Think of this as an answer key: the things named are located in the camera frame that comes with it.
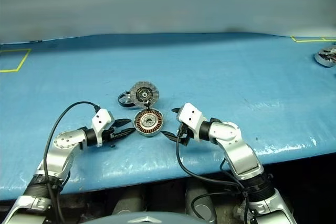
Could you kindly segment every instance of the silver robot arm segment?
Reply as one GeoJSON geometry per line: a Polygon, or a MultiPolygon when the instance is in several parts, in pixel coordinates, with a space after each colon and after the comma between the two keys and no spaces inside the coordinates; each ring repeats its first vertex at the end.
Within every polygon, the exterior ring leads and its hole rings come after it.
{"type": "Polygon", "coordinates": [[[176,118],[187,125],[197,141],[207,140],[223,149],[230,170],[247,190],[249,209],[255,215],[251,223],[296,224],[279,191],[271,185],[257,155],[244,142],[236,124],[219,120],[208,122],[191,103],[184,104],[176,118]]]}
{"type": "MultiPolygon", "coordinates": [[[[106,109],[100,109],[92,118],[91,129],[82,128],[58,134],[53,140],[53,146],[47,155],[48,177],[54,192],[62,191],[62,184],[68,176],[74,157],[79,151],[90,145],[100,147],[103,143],[103,131],[114,118],[106,109]]],[[[43,161],[38,165],[32,180],[23,195],[19,196],[10,209],[3,224],[42,224],[51,223],[45,213],[51,209],[50,194],[46,187],[46,176],[43,161]]]]}

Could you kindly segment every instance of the cable connector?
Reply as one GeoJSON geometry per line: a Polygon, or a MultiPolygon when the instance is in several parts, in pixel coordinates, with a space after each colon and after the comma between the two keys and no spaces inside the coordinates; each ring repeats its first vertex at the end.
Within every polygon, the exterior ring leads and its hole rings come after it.
{"type": "Polygon", "coordinates": [[[180,127],[177,129],[177,137],[182,137],[184,133],[188,130],[188,126],[185,123],[181,123],[180,127]]]}
{"type": "Polygon", "coordinates": [[[96,113],[101,109],[101,107],[98,106],[98,105],[95,105],[95,106],[93,106],[93,107],[95,108],[96,113]]]}
{"type": "Polygon", "coordinates": [[[248,197],[248,193],[247,193],[247,190],[246,189],[243,189],[241,191],[241,194],[243,195],[243,197],[246,199],[248,197]]]}

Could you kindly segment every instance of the yellow tape line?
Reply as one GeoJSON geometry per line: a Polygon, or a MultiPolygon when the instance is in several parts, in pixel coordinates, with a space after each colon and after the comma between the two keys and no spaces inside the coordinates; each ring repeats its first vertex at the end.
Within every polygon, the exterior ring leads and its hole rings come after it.
{"type": "Polygon", "coordinates": [[[336,39],[325,39],[325,38],[320,38],[320,39],[304,39],[304,40],[297,40],[295,37],[290,36],[292,40],[294,40],[297,43],[303,43],[303,42],[336,42],[336,39]]]}
{"type": "Polygon", "coordinates": [[[27,59],[31,48],[24,48],[24,49],[12,49],[12,50],[0,50],[0,52],[19,52],[19,51],[27,51],[25,56],[23,57],[23,59],[21,60],[20,64],[17,66],[17,68],[14,69],[0,69],[0,73],[9,73],[9,72],[17,72],[20,70],[20,68],[22,67],[22,64],[25,62],[25,60],[27,59]]]}

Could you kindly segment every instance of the gray wall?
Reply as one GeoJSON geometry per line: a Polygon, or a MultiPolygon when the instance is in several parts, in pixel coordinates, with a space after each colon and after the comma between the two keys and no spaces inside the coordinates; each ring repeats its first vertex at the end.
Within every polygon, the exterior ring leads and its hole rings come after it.
{"type": "Polygon", "coordinates": [[[0,0],[0,42],[222,31],[336,37],[336,0],[0,0]]]}

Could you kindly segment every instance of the blue table surface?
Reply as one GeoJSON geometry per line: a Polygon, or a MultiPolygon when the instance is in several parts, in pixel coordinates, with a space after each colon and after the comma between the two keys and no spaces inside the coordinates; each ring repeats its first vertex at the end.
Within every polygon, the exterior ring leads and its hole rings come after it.
{"type": "MultiPolygon", "coordinates": [[[[164,115],[162,130],[176,132],[171,108],[191,102],[208,119],[238,124],[264,164],[335,152],[336,68],[313,59],[330,44],[261,34],[160,34],[3,45],[32,50],[18,72],[0,73],[0,199],[23,193],[52,125],[69,104],[88,100],[116,119],[133,119],[138,109],[120,107],[117,96],[141,80],[160,92],[155,108],[164,115]]],[[[23,55],[1,54],[0,67],[16,66],[23,55]]],[[[93,114],[90,106],[78,106],[56,133],[90,126],[93,114]]],[[[191,141],[181,156],[190,170],[212,173],[223,151],[191,141]]],[[[173,142],[135,132],[115,148],[81,152],[64,193],[183,176],[173,142]]]]}

